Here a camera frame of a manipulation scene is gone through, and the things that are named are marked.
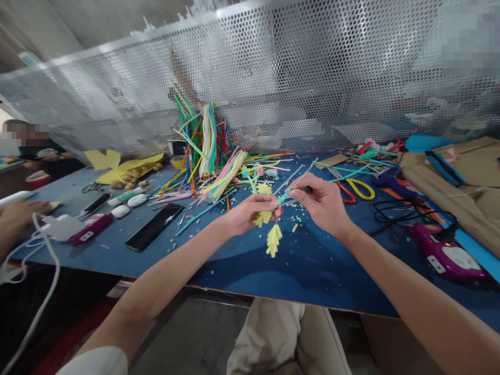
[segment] gray floor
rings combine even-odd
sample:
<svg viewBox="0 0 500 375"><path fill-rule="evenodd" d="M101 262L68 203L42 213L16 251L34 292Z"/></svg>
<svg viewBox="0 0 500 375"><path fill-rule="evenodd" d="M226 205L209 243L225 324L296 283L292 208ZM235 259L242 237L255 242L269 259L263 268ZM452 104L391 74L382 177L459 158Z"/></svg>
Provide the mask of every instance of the gray floor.
<svg viewBox="0 0 500 375"><path fill-rule="evenodd" d="M139 374L226 373L226 363L248 309L187 298L159 317L130 371ZM333 317L354 375L376 375L363 329L356 319Z"/></svg>

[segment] perforated metal sheet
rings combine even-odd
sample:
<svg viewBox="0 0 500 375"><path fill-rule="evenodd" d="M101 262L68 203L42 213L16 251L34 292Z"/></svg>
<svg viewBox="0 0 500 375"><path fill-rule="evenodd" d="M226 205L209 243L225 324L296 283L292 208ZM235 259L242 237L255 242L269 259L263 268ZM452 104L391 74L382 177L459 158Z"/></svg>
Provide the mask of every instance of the perforated metal sheet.
<svg viewBox="0 0 500 375"><path fill-rule="evenodd" d="M171 80L192 102L229 101L232 134L260 150L439 133L465 114L496 127L499 77L446 75L441 51L498 7L453 4L476 26L443 30L438 0L244 2L5 74L0 94L71 150L164 151L179 125Z"/></svg>

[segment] yellow scissors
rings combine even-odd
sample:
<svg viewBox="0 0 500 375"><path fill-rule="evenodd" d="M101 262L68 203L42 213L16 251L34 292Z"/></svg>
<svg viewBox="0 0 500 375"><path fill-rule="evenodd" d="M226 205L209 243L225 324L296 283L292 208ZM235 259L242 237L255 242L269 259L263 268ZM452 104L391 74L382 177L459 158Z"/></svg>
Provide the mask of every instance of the yellow scissors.
<svg viewBox="0 0 500 375"><path fill-rule="evenodd" d="M340 174L340 172L334 168L334 167L327 167L328 171L335 176L335 178L340 178L342 177L342 175ZM373 198L375 198L375 191L367 184L365 184L364 182L362 181L359 181L359 180L355 180L355 179L345 179L346 182L349 183L349 185L351 185L351 187L353 188L354 192L361 198L361 199L364 199L366 201L371 201ZM343 191L345 191L349 197L351 197L350 199L344 199L342 198L342 201L344 203L347 203L347 204L353 204L356 202L356 197L348 190L346 189L342 184L341 184L341 181L336 181L335 182ZM361 185L363 186L366 190L368 190L368 192L370 193L369 196L366 196L364 195L361 191L359 191L358 187L356 185Z"/></svg>

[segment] hand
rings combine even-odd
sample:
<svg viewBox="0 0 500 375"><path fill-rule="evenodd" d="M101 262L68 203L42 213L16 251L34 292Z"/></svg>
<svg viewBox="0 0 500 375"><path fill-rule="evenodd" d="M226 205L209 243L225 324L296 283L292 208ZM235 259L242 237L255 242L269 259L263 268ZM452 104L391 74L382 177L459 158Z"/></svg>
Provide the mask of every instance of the hand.
<svg viewBox="0 0 500 375"><path fill-rule="evenodd" d="M29 170L40 170L40 162L39 161L27 161L23 164L26 169Z"/></svg>
<svg viewBox="0 0 500 375"><path fill-rule="evenodd" d="M310 193L300 190L309 186ZM322 230L341 238L353 227L353 222L345 212L342 196L337 184L327 182L308 173L298 185L290 192L290 198L297 200L307 208L314 223Z"/></svg>
<svg viewBox="0 0 500 375"><path fill-rule="evenodd" d="M60 158L59 158L59 155L57 155L57 154L49 154L49 155L42 156L39 160L53 163L55 161L60 161Z"/></svg>
<svg viewBox="0 0 500 375"><path fill-rule="evenodd" d="M283 213L278 207L278 198L274 195L252 194L236 207L231 208L220 220L223 227L231 236L241 235L247 230L255 228L253 220L261 211L273 211L271 220L277 221Z"/></svg>
<svg viewBox="0 0 500 375"><path fill-rule="evenodd" d="M51 210L49 202L40 201L18 201L7 206L0 207L0 221L7 227L26 227L31 223L34 213L46 214Z"/></svg>

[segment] blue table surface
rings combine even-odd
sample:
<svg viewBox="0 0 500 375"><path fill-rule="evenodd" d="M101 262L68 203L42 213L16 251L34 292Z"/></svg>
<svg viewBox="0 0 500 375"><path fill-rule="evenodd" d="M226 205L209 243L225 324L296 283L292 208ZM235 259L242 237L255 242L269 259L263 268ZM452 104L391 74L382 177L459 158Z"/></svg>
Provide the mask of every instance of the blue table surface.
<svg viewBox="0 0 500 375"><path fill-rule="evenodd" d="M273 184L273 191L300 164L305 164L301 170L303 173L313 160L312 158L297 159L296 156L293 158L293 161L279 164L280 167L290 168L291 171L279 171L281 180ZM343 167L358 168L352 165ZM314 167L311 171L321 178L332 178L326 169L319 170ZM148 181L152 183L152 186L158 187L168 181L174 173L173 169L168 169L151 175ZM63 205L57 209L55 216L77 215L100 195L95 191L82 194L82 188L102 174L102 171L82 169L42 187L37 190L37 194L32 199L62 201ZM370 184L373 176L358 174L356 179ZM351 219L365 232L372 232L381 225L373 218L372 203L392 199L382 190L376 187L374 190L376 197L373 201L363 201L358 198L356 204L345 205ZM237 199L236 204L250 194L250 188L246 190L240 188L233 195ZM190 199L185 199L176 203L187 206L190 202ZM204 209L206 206L200 204L188 210L187 214L196 215ZM198 229L201 230L206 224L223 215L226 212L221 212L223 209L227 209L225 202L204 214L199 224L191 224L180 236L175 237L174 233L181 214L142 253L130 250L124 242L158 212L153 211L152 207L146 204L134 208L122 219L115 219L110 227L85 245L72 247L68 243L53 241L54 248L62 266L136 278L165 257L169 249L174 251L172 250L174 243L179 248L190 239L190 235L195 235ZM105 205L98 212L110 211L111 207ZM395 210L394 215L401 215L404 212ZM299 226L295 233L292 233L292 229L297 221L292 221L292 216L298 216L302 220L302 226ZM397 317L391 303L351 253L339 241L319 229L306 209L302 210L300 206L285 207L284 216L279 224L283 238L280 241L276 258L272 259L266 255L266 239L271 224L264 225L261 229L256 228L231 239L201 267L188 285ZM404 228L393 226L377 235L375 239L389 252L431 280L492 328L500 330L500 293L471 290L437 276L423 263L415 243L409 239ZM22 259L31 250L32 248L23 249L15 258ZM45 248L33 255L30 260L46 264L53 263Z"/></svg>

